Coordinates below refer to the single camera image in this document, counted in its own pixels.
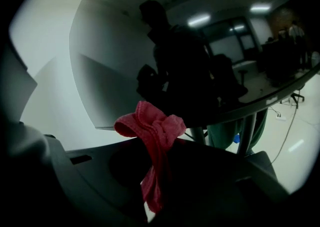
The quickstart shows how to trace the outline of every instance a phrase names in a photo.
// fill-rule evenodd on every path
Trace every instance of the person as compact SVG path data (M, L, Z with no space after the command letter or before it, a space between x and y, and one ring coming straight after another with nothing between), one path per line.
M298 26L297 21L292 21L292 26L289 29L289 36L293 39L296 52L297 52L297 60L298 66L301 69L306 68L306 41L305 41L305 33L304 31Z
M204 38L186 26L171 25L165 9L155 0L148 0L139 8L151 28L148 37L155 43L157 74L163 84L168 82L166 102L170 106L163 108L171 108L172 114L184 119L209 108L214 110L218 100L214 89L210 89L210 59Z

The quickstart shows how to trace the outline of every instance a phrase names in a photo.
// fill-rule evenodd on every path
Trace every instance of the red cloth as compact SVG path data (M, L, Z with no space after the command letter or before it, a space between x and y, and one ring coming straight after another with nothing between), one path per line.
M147 148L152 167L142 181L143 201L149 209L158 213L166 202L166 189L172 179L167 151L175 139L186 131L182 118L167 117L147 101L139 101L135 113L120 117L114 129L125 137L139 137Z

